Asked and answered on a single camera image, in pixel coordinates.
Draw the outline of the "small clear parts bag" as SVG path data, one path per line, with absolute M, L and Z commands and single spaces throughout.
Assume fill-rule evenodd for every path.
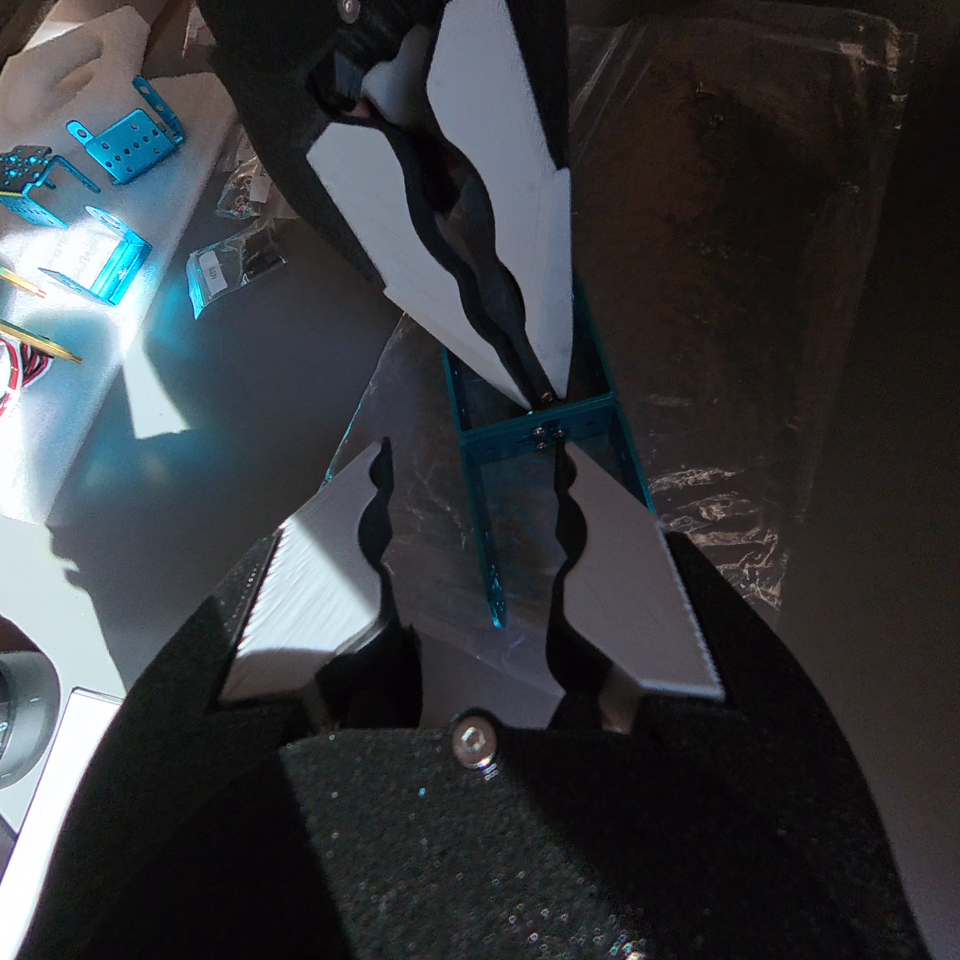
M 280 194 L 255 153 L 239 161 L 228 176 L 217 201 L 215 214 L 234 222 L 280 216 Z
M 265 217 L 222 241 L 192 251 L 186 280 L 195 319 L 222 297 L 286 264 L 276 220 Z

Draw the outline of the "blue perforated metal bracket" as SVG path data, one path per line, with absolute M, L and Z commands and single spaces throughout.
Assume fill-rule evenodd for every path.
M 66 124 L 67 132 L 115 186 L 127 185 L 147 173 L 179 150 L 186 139 L 179 118 L 150 81 L 134 76 L 131 84 L 153 114 L 135 109 L 99 134 L 91 133 L 78 120 Z

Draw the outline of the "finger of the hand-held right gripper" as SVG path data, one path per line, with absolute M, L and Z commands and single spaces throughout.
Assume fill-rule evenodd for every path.
M 519 356 L 487 314 L 476 276 L 441 234 L 418 152 L 378 121 L 332 121 L 308 163 L 385 285 L 385 295 L 492 387 L 538 403 Z
M 497 257 L 518 283 L 536 359 L 564 396 L 573 337 L 570 170 L 549 153 L 505 2 L 445 6 L 428 100 L 443 137 L 486 188 Z

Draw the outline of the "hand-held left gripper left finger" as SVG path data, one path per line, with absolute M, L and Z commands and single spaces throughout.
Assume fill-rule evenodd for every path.
M 381 438 L 280 524 L 244 616 L 223 704 L 298 694 L 382 630 L 394 607 L 382 564 L 393 538 L 393 490 L 392 445 Z

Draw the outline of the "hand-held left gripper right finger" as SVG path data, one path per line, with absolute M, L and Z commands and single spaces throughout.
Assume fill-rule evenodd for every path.
M 556 454 L 556 538 L 546 659 L 564 693 L 598 700 L 611 678 L 640 694 L 721 703 L 725 690 L 654 513 L 582 448 Z

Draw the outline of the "printed instruction manual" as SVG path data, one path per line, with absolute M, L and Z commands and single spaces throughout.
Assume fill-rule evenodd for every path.
M 79 687 L 70 693 L 2 873 L 3 885 L 44 875 L 81 780 L 122 704 L 119 697 Z

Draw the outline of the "blue metal bracket assembly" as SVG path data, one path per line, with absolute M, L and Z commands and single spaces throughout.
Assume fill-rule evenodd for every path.
M 500 501 L 517 497 L 523 485 L 551 482 L 559 443 L 583 445 L 602 469 L 656 512 L 589 298 L 577 274 L 572 306 L 570 395 L 545 409 L 523 411 L 448 347 L 440 349 L 486 606 L 499 630 L 508 625 L 508 610 L 495 509 Z

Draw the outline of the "blue metal servo bracket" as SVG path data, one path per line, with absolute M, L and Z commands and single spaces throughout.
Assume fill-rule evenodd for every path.
M 101 189 L 61 155 L 47 146 L 19 145 L 1 154 L 1 205 L 35 227 L 66 230 L 68 223 L 44 207 L 34 194 L 56 189 L 51 177 L 59 166 L 90 191 Z

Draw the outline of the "small blue metal bracket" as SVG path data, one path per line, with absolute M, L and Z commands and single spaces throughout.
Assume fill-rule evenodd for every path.
M 83 210 L 39 271 L 84 299 L 119 306 L 153 246 L 114 213 L 94 205 Z

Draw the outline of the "clear plastic bag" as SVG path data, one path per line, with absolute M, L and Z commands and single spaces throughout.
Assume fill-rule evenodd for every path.
M 864 12 L 704 2 L 571 13 L 573 258 L 654 508 L 764 618 L 782 605 L 872 256 L 914 59 Z M 391 439 L 399 618 L 424 654 L 555 696 L 551 482 L 494 509 L 491 619 L 441 345 L 402 318 L 331 470 Z

